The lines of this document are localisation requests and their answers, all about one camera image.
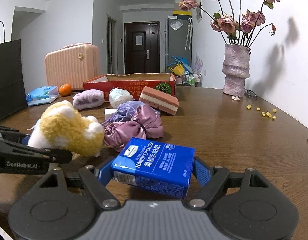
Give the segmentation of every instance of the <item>pink suitcase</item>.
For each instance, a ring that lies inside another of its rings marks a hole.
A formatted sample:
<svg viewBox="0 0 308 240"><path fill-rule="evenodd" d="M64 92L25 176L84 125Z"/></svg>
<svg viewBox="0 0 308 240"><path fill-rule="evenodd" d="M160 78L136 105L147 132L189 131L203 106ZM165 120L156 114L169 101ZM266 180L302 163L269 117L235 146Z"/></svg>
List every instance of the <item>pink suitcase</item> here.
<svg viewBox="0 0 308 240"><path fill-rule="evenodd" d="M69 84L72 90L83 89L83 82L99 76L100 54L91 43L77 43L45 56L48 86Z"/></svg>

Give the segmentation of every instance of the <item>orange fruit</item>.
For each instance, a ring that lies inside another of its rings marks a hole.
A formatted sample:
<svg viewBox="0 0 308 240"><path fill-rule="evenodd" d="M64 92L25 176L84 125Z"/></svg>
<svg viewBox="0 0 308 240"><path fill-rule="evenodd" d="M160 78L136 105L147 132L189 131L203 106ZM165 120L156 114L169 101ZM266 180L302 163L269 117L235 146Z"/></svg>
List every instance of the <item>orange fruit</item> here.
<svg viewBox="0 0 308 240"><path fill-rule="evenodd" d="M72 93L72 88L69 84L62 85L59 89L59 93L62 97L67 97Z"/></svg>

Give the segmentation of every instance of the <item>red cardboard box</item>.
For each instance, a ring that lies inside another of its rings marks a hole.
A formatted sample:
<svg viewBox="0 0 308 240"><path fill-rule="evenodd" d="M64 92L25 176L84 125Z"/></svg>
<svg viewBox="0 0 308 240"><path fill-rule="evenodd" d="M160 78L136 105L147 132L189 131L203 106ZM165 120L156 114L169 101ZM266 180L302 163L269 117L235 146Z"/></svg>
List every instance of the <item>red cardboard box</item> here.
<svg viewBox="0 0 308 240"><path fill-rule="evenodd" d="M145 86L155 88L169 95L175 96L176 79L173 74L126 74L102 75L83 82L84 90L98 89L104 92L105 101L109 100L109 93L114 88L125 89L135 100L140 98Z"/></svg>

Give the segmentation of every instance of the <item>dark brown door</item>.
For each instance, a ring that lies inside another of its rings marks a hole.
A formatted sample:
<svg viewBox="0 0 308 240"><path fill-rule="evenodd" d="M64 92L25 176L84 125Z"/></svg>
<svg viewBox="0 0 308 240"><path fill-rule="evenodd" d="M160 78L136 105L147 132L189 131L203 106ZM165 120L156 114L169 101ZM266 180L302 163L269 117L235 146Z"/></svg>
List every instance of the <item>dark brown door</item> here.
<svg viewBox="0 0 308 240"><path fill-rule="evenodd" d="M125 23L125 73L159 73L159 22Z"/></svg>

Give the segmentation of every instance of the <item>pink ceramic vase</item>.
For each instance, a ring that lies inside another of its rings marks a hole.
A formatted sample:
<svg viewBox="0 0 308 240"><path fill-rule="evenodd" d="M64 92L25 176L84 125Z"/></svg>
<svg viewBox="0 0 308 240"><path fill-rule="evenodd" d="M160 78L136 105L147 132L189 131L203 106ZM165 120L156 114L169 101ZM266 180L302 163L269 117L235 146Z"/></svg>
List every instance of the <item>pink ceramic vase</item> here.
<svg viewBox="0 0 308 240"><path fill-rule="evenodd" d="M249 78L250 49L238 44L225 45L223 73L225 85L223 92L231 96L244 96L245 79Z"/></svg>

